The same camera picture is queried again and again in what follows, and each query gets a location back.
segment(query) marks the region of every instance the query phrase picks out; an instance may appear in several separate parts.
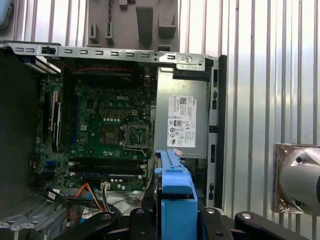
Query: dell logo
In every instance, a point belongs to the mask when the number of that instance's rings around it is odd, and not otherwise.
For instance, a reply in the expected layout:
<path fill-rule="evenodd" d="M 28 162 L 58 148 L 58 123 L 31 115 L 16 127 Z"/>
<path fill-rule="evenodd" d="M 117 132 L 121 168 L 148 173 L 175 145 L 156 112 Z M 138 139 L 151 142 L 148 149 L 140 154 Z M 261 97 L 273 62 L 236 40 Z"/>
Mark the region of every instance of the dell logo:
<path fill-rule="evenodd" d="M 117 100 L 129 100 L 128 96 L 116 96 Z"/>

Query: gray plastic mount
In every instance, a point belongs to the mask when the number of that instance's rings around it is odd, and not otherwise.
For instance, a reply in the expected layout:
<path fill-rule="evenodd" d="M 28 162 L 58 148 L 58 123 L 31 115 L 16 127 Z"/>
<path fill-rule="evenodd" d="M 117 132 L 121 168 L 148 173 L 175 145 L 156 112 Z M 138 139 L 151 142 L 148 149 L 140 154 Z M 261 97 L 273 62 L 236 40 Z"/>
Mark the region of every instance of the gray plastic mount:
<path fill-rule="evenodd" d="M 88 47 L 179 52 L 178 0 L 91 0 L 88 5 Z"/>

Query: warning label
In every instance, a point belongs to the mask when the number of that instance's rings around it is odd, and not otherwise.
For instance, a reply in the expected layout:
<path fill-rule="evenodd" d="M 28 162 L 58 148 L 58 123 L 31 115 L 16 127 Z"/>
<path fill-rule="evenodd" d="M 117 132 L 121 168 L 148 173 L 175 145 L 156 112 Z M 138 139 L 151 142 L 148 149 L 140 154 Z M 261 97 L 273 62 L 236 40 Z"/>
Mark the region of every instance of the warning label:
<path fill-rule="evenodd" d="M 193 96 L 169 96 L 168 147 L 196 147 L 197 100 Z"/>

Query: white connector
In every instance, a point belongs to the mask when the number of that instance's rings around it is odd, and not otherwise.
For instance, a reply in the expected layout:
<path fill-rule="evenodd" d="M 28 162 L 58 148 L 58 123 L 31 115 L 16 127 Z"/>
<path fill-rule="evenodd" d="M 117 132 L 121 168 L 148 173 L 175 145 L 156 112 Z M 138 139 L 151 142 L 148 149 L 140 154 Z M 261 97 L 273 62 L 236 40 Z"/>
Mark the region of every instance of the white connector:
<path fill-rule="evenodd" d="M 101 190 L 103 190 L 105 186 L 106 186 L 106 189 L 107 189 L 107 190 L 110 190 L 110 188 L 111 188 L 111 183 L 110 183 L 110 182 L 107 182 L 107 181 L 102 182 L 102 183 L 100 184 Z"/>

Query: motherboard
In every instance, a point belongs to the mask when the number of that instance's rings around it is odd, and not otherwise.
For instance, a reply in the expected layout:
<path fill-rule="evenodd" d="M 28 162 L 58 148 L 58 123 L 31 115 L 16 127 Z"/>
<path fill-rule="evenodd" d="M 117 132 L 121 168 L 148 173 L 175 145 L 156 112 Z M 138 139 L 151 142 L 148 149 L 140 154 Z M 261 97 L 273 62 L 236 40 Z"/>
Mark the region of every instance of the motherboard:
<path fill-rule="evenodd" d="M 84 182 L 144 190 L 153 153 L 156 90 L 92 87 L 76 77 L 40 83 L 35 174 L 51 188 Z"/>

